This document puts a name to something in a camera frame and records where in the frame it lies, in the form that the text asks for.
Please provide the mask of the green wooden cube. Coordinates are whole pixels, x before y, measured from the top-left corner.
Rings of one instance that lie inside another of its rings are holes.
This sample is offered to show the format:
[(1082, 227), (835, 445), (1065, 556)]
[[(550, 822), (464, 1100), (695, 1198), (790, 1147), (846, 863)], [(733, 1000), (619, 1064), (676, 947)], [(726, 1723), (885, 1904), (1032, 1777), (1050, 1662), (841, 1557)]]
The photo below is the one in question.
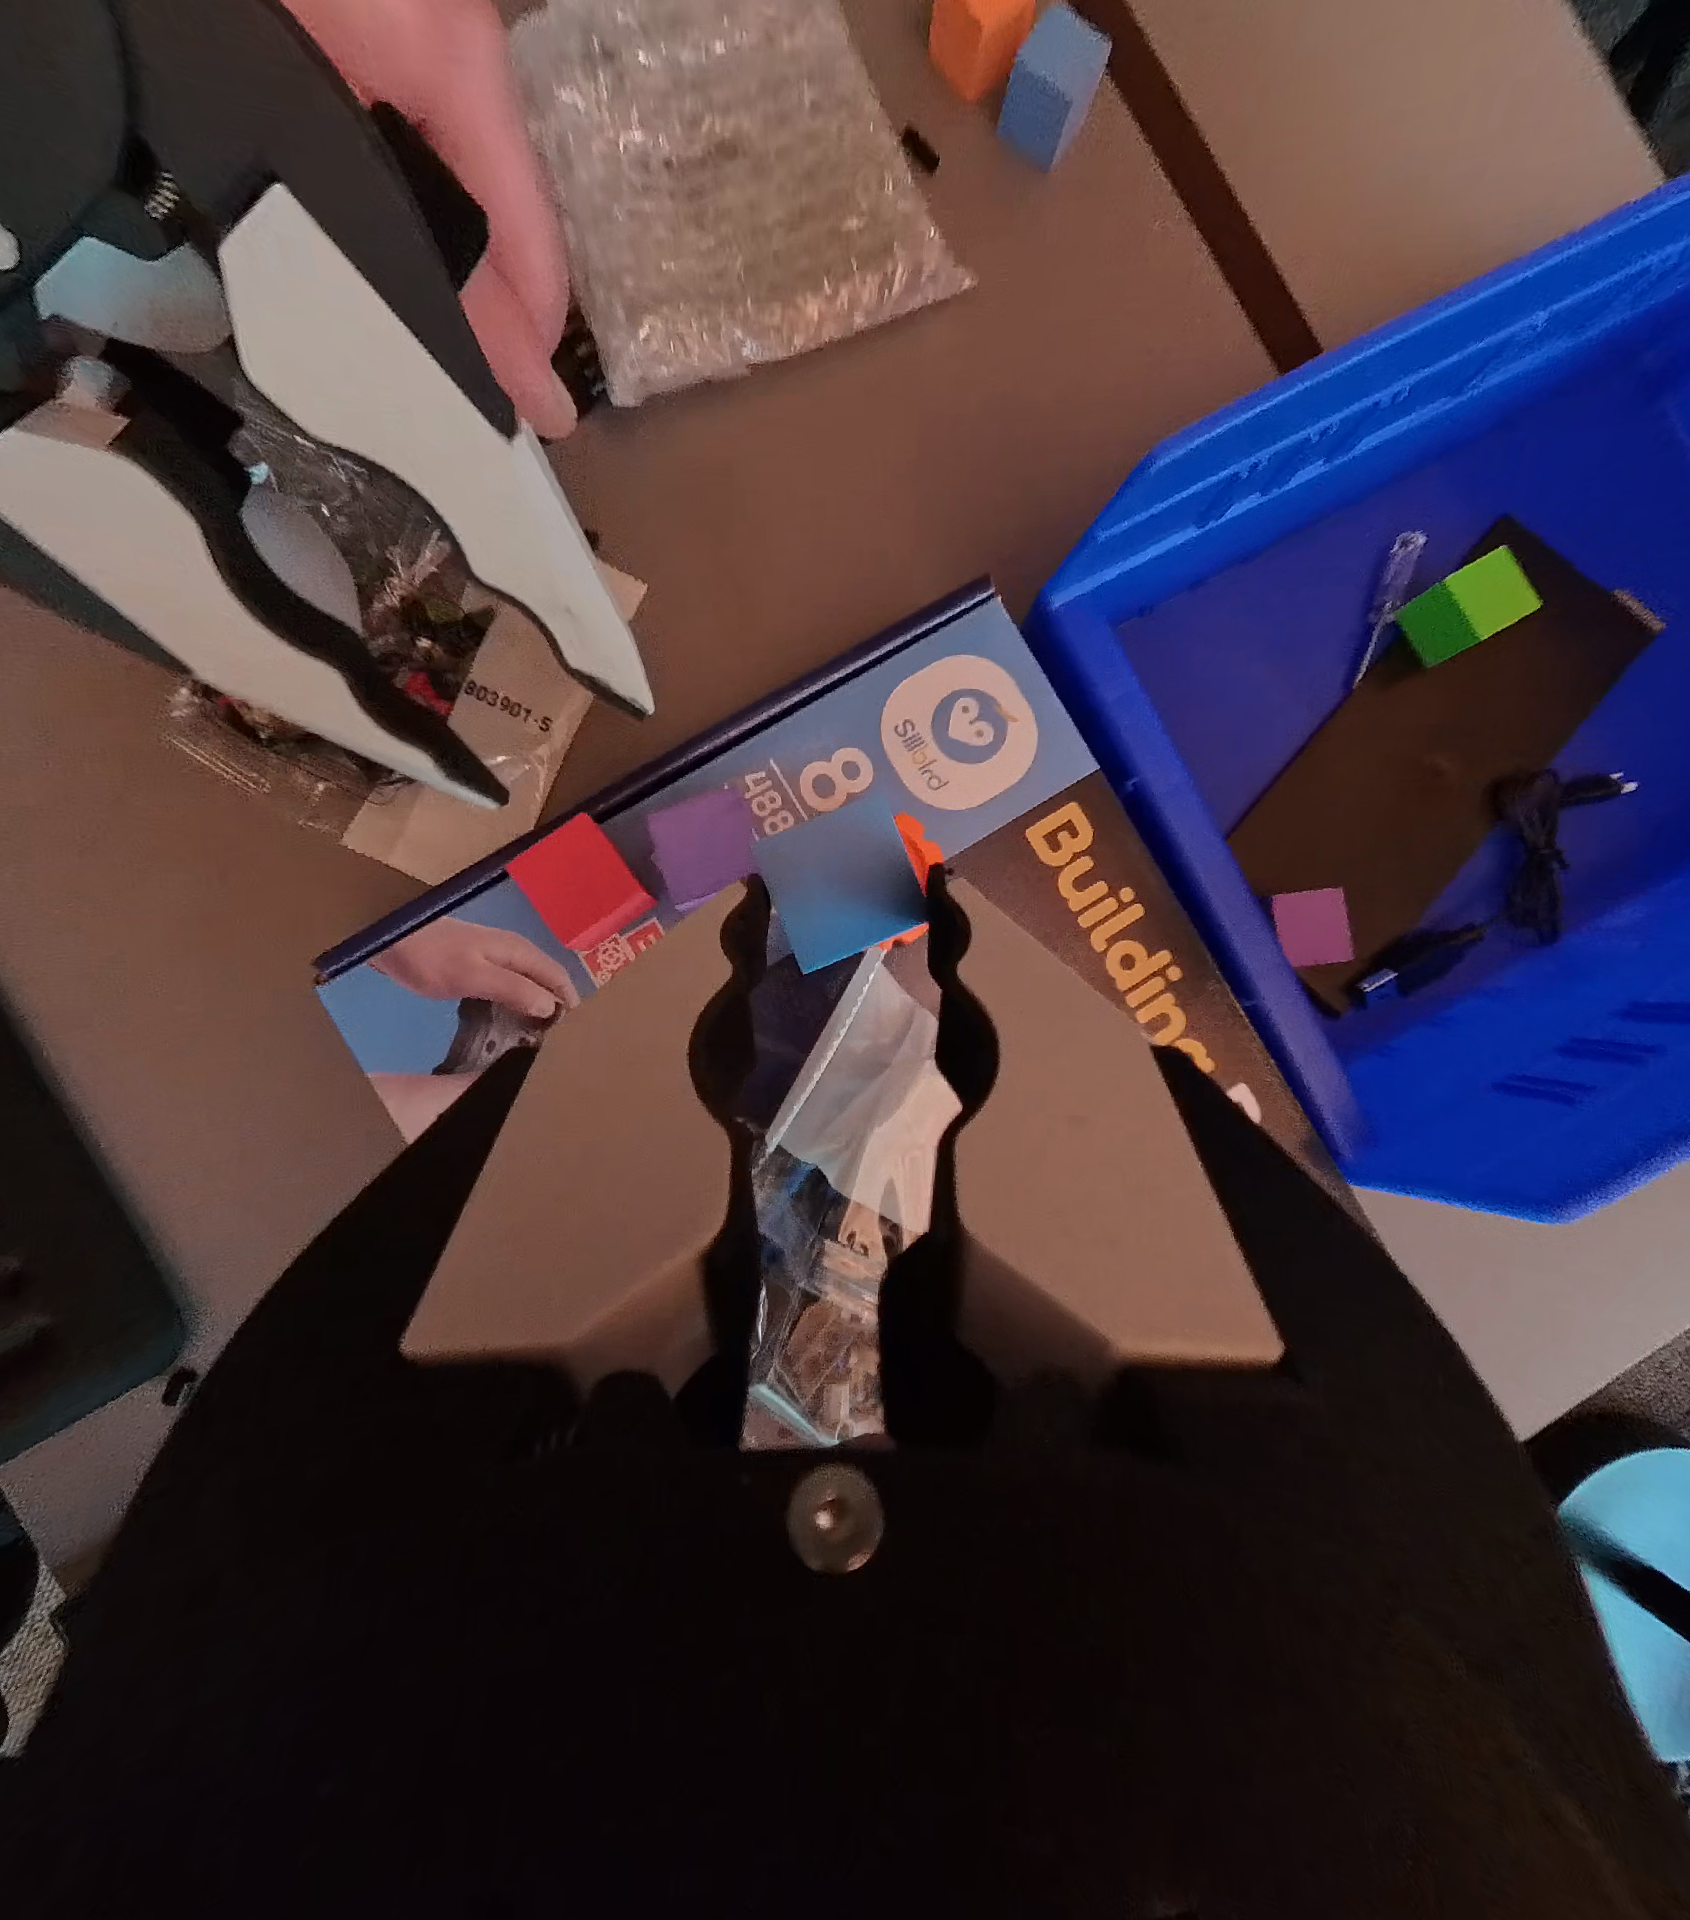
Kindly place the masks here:
[(1499, 542), (1402, 601), (1396, 625), (1412, 659), (1435, 667), (1543, 607), (1514, 550)]

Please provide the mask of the red wooden cube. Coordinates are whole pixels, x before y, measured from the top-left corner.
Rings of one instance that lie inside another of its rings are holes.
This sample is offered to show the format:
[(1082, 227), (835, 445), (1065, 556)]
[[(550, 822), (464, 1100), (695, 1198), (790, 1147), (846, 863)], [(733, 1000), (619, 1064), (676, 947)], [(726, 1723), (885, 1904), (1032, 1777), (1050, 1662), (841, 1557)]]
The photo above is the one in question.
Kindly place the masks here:
[(658, 899), (587, 812), (573, 812), (522, 846), (502, 871), (550, 936), (576, 954), (658, 909)]

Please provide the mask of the orange wooden cube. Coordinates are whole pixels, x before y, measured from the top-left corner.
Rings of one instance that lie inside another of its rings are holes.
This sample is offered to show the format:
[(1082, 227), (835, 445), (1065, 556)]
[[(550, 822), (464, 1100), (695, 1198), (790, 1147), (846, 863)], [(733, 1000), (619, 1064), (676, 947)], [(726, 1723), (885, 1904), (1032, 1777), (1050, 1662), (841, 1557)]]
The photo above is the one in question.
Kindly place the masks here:
[(1037, 1), (931, 1), (929, 65), (958, 99), (980, 104), (1005, 81), (1037, 7)]

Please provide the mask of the small orange plastic wheel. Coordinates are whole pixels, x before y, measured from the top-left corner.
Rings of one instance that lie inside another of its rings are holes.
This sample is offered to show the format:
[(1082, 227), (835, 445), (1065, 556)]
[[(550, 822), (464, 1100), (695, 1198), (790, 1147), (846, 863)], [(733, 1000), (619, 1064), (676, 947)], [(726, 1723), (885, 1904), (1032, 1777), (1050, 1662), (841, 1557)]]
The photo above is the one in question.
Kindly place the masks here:
[[(915, 817), (914, 813), (895, 812), (891, 816), (891, 825), (899, 836), (920, 899), (925, 899), (929, 892), (929, 875), (937, 865), (943, 863), (946, 855), (942, 847), (927, 836), (927, 829), (924, 828), (921, 820)], [(929, 929), (927, 921), (920, 920), (915, 923), (909, 923), (903, 931), (891, 934), (887, 940), (882, 942), (882, 946), (885, 949), (909, 947), (917, 940), (925, 937), (927, 929)]]

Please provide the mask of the blue wooden cube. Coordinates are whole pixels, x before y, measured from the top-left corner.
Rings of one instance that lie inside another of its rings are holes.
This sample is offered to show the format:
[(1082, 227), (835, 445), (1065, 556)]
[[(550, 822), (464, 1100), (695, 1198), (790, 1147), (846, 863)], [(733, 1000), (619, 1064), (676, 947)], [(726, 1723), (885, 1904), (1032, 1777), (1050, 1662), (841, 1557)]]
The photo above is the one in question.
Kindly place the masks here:
[(851, 802), (761, 834), (752, 862), (804, 973), (858, 959), (927, 920), (898, 817), (878, 802)]
[(1084, 128), (1109, 55), (1109, 36), (1075, 7), (1045, 5), (1005, 76), (996, 116), (999, 142), (1050, 173)]

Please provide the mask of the blue plastic storage bin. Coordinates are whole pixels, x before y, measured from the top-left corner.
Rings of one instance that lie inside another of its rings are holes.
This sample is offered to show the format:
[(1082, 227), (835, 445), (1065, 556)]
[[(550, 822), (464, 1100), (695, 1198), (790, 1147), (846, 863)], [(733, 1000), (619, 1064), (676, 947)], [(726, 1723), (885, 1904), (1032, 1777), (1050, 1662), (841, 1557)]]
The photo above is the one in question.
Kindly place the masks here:
[[(1664, 630), (1327, 1019), (1229, 834), (1392, 539), (1416, 593), (1503, 516)], [(1567, 1222), (1690, 1157), (1690, 173), (1156, 443), (1027, 635), (1354, 1185)]]

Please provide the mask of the clear bag with white flap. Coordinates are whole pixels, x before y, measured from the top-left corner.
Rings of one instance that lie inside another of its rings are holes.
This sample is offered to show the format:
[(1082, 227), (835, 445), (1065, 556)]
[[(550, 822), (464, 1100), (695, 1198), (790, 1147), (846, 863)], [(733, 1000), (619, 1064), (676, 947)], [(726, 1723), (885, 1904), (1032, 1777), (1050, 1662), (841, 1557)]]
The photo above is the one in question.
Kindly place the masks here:
[(924, 942), (822, 972), (773, 959), (752, 993), (739, 1091), (761, 1284), (739, 1446), (818, 1449), (884, 1434), (879, 1294), (929, 1226), (958, 1102), (936, 1064)]

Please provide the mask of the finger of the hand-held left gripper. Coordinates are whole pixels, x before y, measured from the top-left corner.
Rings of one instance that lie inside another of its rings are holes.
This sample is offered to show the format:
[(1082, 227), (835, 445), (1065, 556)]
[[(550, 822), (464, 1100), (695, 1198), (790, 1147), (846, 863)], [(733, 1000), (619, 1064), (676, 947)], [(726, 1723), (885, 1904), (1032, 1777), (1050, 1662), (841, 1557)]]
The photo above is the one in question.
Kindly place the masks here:
[(0, 428), (0, 522), (193, 679), (464, 804), (503, 784), (383, 672), (351, 569), (150, 358), (120, 407), (57, 396)]
[(174, 252), (100, 262), (74, 241), (33, 284), (43, 320), (172, 351), (233, 347), (245, 381), (310, 439), (418, 494), (472, 577), (525, 612), (559, 665), (646, 718), (656, 695), (637, 639), (536, 433), (498, 428), (282, 181), (204, 264)]

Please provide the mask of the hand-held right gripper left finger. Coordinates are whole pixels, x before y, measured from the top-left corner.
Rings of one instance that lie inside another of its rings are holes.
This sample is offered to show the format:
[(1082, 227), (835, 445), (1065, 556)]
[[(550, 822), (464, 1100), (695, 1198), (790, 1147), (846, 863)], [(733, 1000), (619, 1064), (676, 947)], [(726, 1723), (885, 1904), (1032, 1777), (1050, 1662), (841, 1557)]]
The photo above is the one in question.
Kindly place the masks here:
[(422, 1366), (653, 1378), (738, 1443), (761, 1306), (754, 990), (769, 897), (723, 888), (546, 1038), (399, 1336)]

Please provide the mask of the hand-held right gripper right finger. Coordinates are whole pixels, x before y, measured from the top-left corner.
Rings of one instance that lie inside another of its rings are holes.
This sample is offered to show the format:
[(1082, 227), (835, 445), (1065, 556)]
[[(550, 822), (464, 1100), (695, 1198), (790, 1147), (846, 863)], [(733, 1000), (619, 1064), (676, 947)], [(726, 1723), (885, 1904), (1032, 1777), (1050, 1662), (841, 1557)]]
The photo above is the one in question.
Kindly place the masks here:
[(962, 875), (929, 868), (931, 1066), (952, 1095), (921, 1235), (879, 1285), (895, 1446), (982, 1441), (1005, 1397), (1273, 1372), (1285, 1341), (1169, 1060)]

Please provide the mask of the purple wooden cube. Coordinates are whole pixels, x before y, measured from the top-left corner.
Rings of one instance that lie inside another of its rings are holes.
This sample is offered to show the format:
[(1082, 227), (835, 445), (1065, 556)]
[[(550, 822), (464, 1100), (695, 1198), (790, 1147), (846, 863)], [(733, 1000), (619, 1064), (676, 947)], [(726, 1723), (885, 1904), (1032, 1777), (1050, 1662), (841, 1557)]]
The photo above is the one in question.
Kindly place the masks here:
[(1291, 968), (1336, 968), (1357, 958), (1350, 903), (1340, 886), (1275, 892), (1265, 905), (1278, 947)]
[(758, 870), (755, 816), (729, 786), (649, 812), (646, 832), (663, 897), (679, 915)]

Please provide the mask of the clear bubble wrap sheet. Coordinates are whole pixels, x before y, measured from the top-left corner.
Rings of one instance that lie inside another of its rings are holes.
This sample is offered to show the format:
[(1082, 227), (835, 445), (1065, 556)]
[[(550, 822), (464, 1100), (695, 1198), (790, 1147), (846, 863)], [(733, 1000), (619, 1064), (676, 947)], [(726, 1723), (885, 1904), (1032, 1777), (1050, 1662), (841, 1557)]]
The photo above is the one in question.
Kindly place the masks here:
[(537, 4), (508, 43), (613, 407), (973, 285), (840, 4)]

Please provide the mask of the flat black rectangular panel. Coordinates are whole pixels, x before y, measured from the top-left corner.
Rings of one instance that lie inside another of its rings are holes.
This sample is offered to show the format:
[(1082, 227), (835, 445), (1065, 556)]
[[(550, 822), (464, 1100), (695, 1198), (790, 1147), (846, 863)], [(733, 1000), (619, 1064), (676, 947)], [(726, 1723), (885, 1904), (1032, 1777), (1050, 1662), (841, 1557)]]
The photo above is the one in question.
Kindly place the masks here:
[(1360, 984), (1434, 928), (1434, 903), (1505, 825), (1514, 788), (1562, 773), (1574, 733), (1665, 630), (1633, 592), (1599, 585), (1508, 516), (1454, 569), (1499, 543), (1543, 605), (1435, 667), (1409, 655), (1394, 621), (1362, 681), (1227, 836), (1263, 903), (1345, 894), (1357, 958), (1293, 968), (1325, 1019), (1360, 1010)]

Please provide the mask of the person's left hand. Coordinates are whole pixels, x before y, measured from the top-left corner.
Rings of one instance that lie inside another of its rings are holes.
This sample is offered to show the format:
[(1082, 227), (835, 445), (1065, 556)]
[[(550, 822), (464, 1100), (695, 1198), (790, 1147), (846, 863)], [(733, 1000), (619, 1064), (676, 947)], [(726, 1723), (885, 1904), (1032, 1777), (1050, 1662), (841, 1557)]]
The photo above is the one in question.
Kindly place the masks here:
[(522, 112), (508, 33), (485, 1), (290, 1), (356, 97), (416, 128), (488, 223), (458, 300), (517, 417), (547, 442), (576, 428), (554, 369), (570, 257)]

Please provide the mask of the small clear-handled screwdriver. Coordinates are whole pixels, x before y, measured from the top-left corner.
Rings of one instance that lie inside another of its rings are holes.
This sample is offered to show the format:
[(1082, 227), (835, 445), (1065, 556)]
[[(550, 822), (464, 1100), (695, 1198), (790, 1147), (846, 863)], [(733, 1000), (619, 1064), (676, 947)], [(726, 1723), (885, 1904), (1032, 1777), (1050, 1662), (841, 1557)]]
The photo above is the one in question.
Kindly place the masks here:
[(1399, 531), (1385, 547), (1385, 556), (1377, 568), (1371, 590), (1370, 607), (1365, 612), (1363, 639), (1360, 644), (1350, 688), (1357, 688), (1363, 681), (1381, 649), (1387, 645), (1387, 635), (1397, 612), (1414, 596), (1414, 582), (1426, 545), (1427, 534), (1423, 529), (1405, 529)]

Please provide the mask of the dark blue cardboard kit box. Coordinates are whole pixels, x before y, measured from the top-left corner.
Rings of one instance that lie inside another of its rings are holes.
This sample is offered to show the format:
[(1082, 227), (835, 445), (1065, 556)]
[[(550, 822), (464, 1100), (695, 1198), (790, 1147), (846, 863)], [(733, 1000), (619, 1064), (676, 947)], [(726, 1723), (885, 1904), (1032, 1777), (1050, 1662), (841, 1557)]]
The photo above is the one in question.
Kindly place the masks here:
[[(476, 951), (537, 958), (592, 996), (688, 915), (666, 901), (648, 816), (738, 792), (755, 840), (847, 804), (921, 820), (946, 870), (1132, 1019), (1195, 1064), (1327, 1187), (1334, 1152), (1223, 977), (1178, 880), (1165, 875), (1043, 665), (989, 587), (954, 596), (847, 649), (539, 828), (472, 860), (314, 962), (315, 996), (378, 1091), (432, 1076), (454, 1087), (527, 1019), (472, 985)], [(656, 899), (583, 954), (559, 946), (506, 862), (587, 812)]]

